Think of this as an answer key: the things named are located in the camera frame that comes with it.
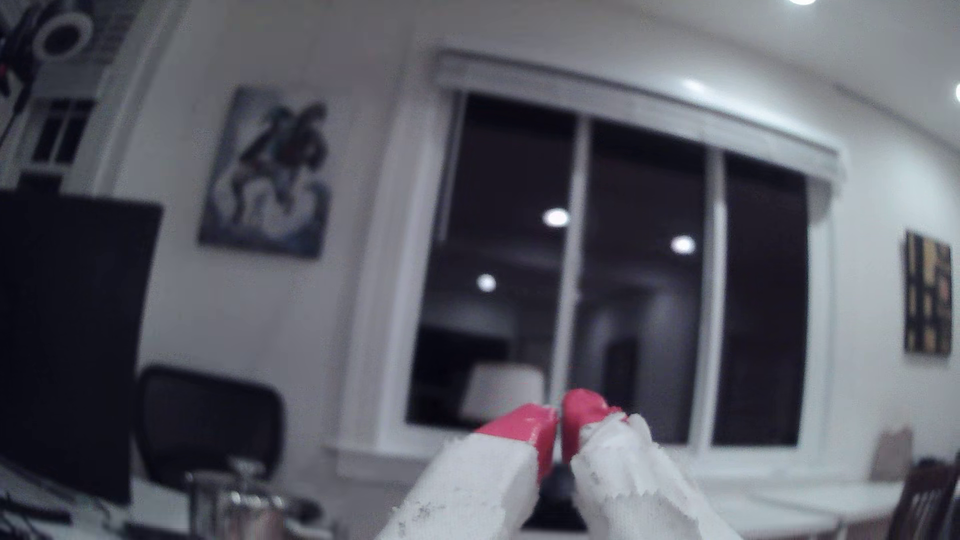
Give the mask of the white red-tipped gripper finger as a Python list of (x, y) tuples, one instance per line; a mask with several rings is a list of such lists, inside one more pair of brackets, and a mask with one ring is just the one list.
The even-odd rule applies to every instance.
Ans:
[(573, 389), (561, 403), (560, 437), (590, 539), (741, 539), (641, 414)]
[(525, 403), (445, 444), (377, 539), (510, 539), (554, 462), (559, 414)]

